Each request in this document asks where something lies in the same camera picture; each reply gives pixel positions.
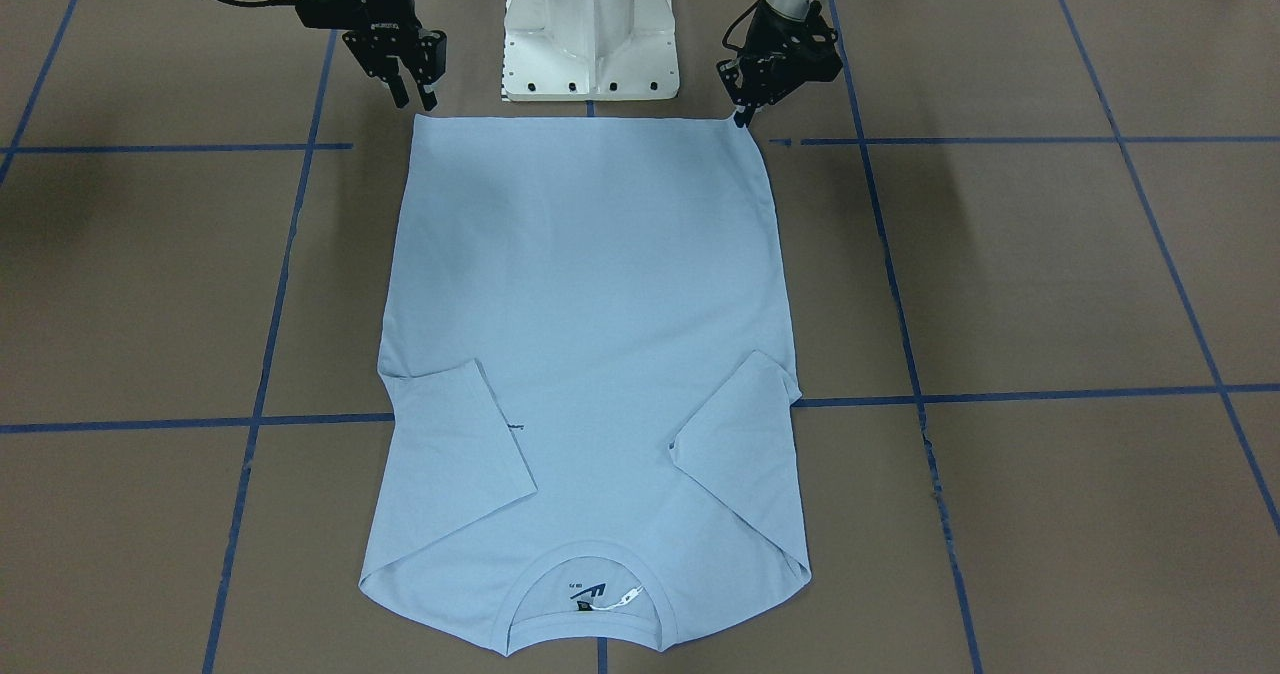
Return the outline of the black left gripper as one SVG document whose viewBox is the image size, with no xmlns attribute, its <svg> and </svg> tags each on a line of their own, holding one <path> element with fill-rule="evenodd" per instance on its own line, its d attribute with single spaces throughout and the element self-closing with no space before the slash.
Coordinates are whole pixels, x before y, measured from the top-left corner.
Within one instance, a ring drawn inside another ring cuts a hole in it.
<svg viewBox="0 0 1280 674">
<path fill-rule="evenodd" d="M 838 33 L 823 13 L 823 4 L 812 0 L 803 18 L 792 20 L 756 0 L 724 31 L 721 45 L 733 56 L 716 69 L 741 130 L 750 127 L 756 109 L 780 104 L 805 83 L 835 81 L 842 72 Z"/>
</svg>

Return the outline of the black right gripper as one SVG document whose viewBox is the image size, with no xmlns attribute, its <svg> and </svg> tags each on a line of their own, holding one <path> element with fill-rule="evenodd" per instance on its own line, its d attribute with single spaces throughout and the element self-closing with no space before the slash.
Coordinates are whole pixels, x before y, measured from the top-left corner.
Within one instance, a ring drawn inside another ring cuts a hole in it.
<svg viewBox="0 0 1280 674">
<path fill-rule="evenodd" d="M 308 28 L 339 29 L 362 72 L 388 87 L 397 109 L 410 104 L 402 72 L 412 77 L 425 113 L 436 107 L 447 36 L 421 26 L 413 0 L 298 0 L 294 12 Z"/>
</svg>

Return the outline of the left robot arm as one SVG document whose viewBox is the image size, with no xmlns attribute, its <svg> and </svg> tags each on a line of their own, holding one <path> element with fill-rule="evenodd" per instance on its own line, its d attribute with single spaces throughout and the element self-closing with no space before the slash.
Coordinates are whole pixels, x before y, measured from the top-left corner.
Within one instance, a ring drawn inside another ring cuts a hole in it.
<svg viewBox="0 0 1280 674">
<path fill-rule="evenodd" d="M 829 0 L 755 0 L 726 28 L 721 43 L 732 55 L 716 72 L 736 127 L 750 127 L 759 110 L 805 83 L 832 82 L 842 72 L 828 13 Z"/>
</svg>

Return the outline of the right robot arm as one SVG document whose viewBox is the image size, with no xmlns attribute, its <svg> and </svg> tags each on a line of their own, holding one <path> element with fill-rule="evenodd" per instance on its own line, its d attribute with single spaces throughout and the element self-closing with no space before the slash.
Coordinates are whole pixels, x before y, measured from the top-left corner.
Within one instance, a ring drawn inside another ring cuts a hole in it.
<svg viewBox="0 0 1280 674">
<path fill-rule="evenodd" d="M 402 74 L 411 77 L 425 113 L 436 106 L 447 36 L 421 24 L 413 0 L 298 0 L 294 13 L 308 28 L 339 31 L 362 72 L 387 86 L 396 106 L 410 104 Z"/>
</svg>

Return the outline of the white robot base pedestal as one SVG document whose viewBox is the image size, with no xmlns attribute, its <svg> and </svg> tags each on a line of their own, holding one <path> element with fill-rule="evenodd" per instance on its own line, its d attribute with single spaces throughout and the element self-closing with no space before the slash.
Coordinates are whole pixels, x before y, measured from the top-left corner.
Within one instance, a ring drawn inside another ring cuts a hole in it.
<svg viewBox="0 0 1280 674">
<path fill-rule="evenodd" d="M 500 95 L 512 104 L 676 97 L 671 0 L 506 0 Z"/>
</svg>

